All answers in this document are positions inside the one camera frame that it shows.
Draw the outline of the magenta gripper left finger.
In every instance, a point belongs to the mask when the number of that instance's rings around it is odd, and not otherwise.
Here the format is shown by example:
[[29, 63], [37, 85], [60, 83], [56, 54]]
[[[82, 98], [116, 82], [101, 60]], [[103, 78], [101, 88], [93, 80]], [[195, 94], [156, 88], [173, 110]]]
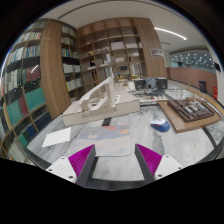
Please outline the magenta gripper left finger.
[[90, 145], [70, 157], [60, 157], [46, 171], [84, 187], [95, 155], [95, 145]]

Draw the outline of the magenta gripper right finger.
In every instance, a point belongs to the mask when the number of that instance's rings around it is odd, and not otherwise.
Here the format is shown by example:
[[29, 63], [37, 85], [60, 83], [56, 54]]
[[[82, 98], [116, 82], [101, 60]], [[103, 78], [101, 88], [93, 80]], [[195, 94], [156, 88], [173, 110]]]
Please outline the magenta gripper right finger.
[[172, 156], [168, 154], [160, 155], [140, 144], [135, 145], [135, 156], [146, 184], [160, 180], [183, 168]]

